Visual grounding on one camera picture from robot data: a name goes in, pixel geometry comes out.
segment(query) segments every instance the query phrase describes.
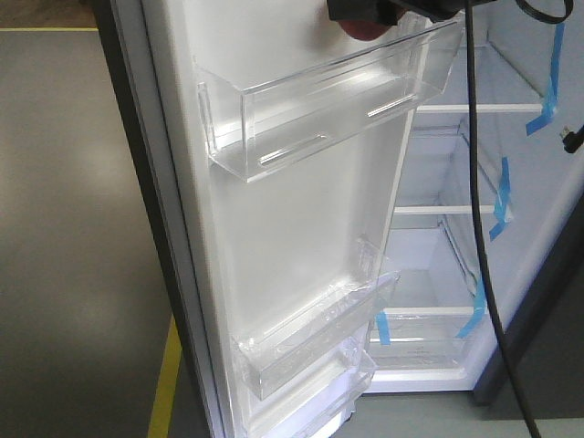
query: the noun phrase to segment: black cable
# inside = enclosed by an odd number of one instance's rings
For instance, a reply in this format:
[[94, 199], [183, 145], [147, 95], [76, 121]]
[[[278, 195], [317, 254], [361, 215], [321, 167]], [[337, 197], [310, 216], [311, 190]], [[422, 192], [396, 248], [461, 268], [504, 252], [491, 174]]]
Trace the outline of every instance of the black cable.
[[485, 251], [485, 240], [483, 238], [483, 224], [481, 221], [480, 202], [478, 194], [478, 117], [476, 113], [476, 81], [475, 81], [475, 38], [473, 35], [473, 8], [472, 0], [464, 0], [465, 23], [466, 23], [466, 75], [468, 86], [468, 108], [469, 108], [469, 128], [470, 128], [470, 194], [473, 211], [474, 241], [480, 266], [483, 284], [485, 286], [486, 304], [489, 315], [493, 322], [495, 336], [503, 362], [511, 381], [513, 392], [515, 393], [519, 409], [523, 414], [527, 429], [532, 438], [541, 438], [537, 429], [536, 421], [531, 413], [523, 387], [517, 376], [515, 366], [509, 354], [506, 343], [505, 331], [501, 324], [501, 318], [496, 308], [495, 293], [489, 274], [488, 260]]
[[566, 18], [568, 18], [572, 14], [572, 10], [574, 9], [574, 0], [564, 0], [564, 6], [566, 12], [563, 16], [551, 16], [550, 14], [546, 14], [537, 10], [535, 7], [530, 5], [527, 0], [515, 0], [517, 6], [521, 8], [523, 12], [532, 16], [537, 21], [541, 21], [542, 23], [548, 23], [549, 25], [558, 25]]

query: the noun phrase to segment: refrigerator side panel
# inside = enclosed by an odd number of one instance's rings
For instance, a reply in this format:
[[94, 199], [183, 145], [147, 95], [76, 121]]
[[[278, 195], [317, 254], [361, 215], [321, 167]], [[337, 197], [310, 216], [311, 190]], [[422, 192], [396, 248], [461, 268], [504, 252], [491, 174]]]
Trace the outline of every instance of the refrigerator side panel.
[[206, 280], [204, 273], [193, 271], [150, 29], [139, 0], [96, 1], [93, 8], [197, 401], [192, 415], [202, 426], [200, 436], [222, 438], [215, 378], [221, 368], [214, 370], [207, 342], [212, 334], [203, 323]]

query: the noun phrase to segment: black plug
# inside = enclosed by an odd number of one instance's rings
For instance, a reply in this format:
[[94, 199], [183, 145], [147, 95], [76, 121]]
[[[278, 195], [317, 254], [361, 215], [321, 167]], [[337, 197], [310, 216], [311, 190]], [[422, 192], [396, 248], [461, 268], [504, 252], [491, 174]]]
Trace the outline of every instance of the black plug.
[[564, 151], [574, 153], [584, 143], [584, 126], [578, 132], [565, 127], [559, 136], [562, 138], [562, 143], [564, 143]]

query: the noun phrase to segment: refrigerator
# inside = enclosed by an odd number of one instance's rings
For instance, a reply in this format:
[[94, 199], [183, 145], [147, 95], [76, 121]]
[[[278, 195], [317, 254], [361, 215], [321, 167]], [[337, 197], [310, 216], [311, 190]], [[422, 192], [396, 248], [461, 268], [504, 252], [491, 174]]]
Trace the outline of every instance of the refrigerator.
[[[205, 432], [328, 437], [362, 393], [471, 391], [496, 344], [463, 18], [407, 13], [362, 42], [324, 1], [94, 9]], [[582, 194], [558, 133], [582, 122], [584, 13], [556, 119], [527, 136], [550, 111], [558, 31], [509, 2], [475, 11], [481, 211], [508, 324]]]

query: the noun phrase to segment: transparent shelf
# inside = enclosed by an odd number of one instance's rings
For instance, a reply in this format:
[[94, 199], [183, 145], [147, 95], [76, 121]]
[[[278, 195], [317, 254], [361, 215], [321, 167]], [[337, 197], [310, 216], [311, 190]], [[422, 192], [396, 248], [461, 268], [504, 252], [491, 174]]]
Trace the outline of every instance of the transparent shelf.
[[363, 241], [360, 245], [351, 275], [316, 293], [317, 300], [272, 332], [235, 342], [243, 380], [259, 400], [273, 394], [387, 306], [398, 274], [385, 270], [378, 276], [379, 251]]
[[357, 340], [344, 339], [250, 419], [246, 438], [311, 436], [369, 388], [375, 369]]
[[[541, 96], [488, 42], [475, 49], [475, 64], [479, 112], [541, 111]], [[454, 59], [444, 93], [418, 108], [418, 114], [466, 113], [466, 87], [461, 87], [465, 83], [466, 49], [462, 47]]]
[[461, 34], [453, 20], [251, 87], [200, 69], [209, 156], [251, 182], [416, 108], [443, 91]]
[[391, 342], [381, 344], [376, 324], [370, 355], [383, 371], [460, 369], [475, 332], [458, 337], [474, 313], [475, 285], [443, 219], [434, 228], [392, 229], [388, 247], [392, 267], [401, 270], [383, 310]]
[[462, 366], [469, 338], [456, 335], [469, 316], [388, 315], [391, 344], [371, 331], [369, 353], [380, 370], [457, 369]]
[[[488, 214], [494, 211], [500, 158], [495, 163], [481, 151], [479, 166], [481, 210]], [[467, 181], [468, 142], [463, 132], [414, 131], [401, 172], [395, 213], [470, 214]]]

